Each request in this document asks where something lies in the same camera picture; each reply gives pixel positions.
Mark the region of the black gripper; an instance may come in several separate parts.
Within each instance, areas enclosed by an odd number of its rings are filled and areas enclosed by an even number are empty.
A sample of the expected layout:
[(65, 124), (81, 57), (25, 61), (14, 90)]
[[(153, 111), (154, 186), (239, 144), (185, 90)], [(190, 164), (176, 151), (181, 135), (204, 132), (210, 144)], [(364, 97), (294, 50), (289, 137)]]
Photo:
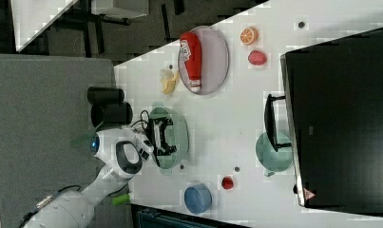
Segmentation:
[(159, 157), (167, 157), (177, 151), (175, 145), (170, 145), (166, 142), (165, 130), (168, 126), (172, 125), (173, 121), (167, 117), (148, 120), (146, 135), (154, 146), (153, 156), (159, 167), (163, 166), (163, 163), (159, 160)]

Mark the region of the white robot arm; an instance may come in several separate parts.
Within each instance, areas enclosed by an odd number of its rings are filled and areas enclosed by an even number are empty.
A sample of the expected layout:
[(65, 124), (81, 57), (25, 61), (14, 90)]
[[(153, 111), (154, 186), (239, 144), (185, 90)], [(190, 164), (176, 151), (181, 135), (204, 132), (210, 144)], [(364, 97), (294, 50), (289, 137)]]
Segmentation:
[(85, 188), (67, 186), (39, 201), (27, 213), (19, 228), (87, 228), (96, 207), (120, 191), (139, 174), (144, 162), (157, 160), (172, 148), (166, 136), (175, 129), (168, 117), (153, 118), (146, 129), (117, 127), (93, 133), (90, 151), (103, 163)]

